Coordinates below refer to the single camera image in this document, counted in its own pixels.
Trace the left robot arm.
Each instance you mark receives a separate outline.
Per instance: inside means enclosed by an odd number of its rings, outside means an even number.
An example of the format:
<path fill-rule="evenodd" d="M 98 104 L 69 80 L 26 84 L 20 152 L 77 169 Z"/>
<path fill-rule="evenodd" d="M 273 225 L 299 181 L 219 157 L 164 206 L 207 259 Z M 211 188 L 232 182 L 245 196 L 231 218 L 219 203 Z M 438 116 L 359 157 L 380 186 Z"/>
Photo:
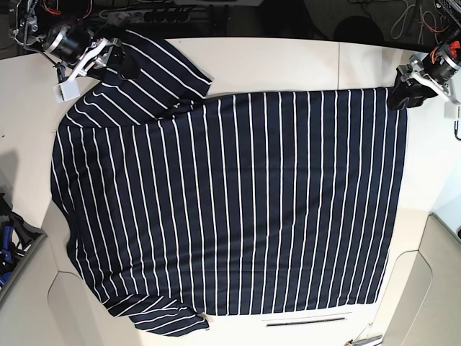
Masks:
<path fill-rule="evenodd" d="M 452 80 L 460 72 L 460 2 L 438 3 L 449 18 L 449 27 L 442 41 L 426 57 L 412 55 L 407 64 L 397 67 L 387 99 L 392 110 L 419 107 L 433 97 L 441 97 L 448 105 L 460 106 Z"/>

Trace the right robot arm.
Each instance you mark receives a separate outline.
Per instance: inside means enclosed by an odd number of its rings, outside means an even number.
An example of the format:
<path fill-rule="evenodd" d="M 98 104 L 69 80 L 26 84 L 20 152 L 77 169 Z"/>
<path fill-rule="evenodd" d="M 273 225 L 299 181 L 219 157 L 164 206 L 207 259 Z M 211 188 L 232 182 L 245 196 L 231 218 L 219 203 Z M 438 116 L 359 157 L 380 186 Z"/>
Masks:
<path fill-rule="evenodd" d="M 23 50 L 39 53 L 57 70 L 58 81 L 102 75 L 113 68 L 124 80 L 140 66 L 122 44 L 119 25 L 92 18 L 95 1 L 9 1 L 9 34 Z"/>

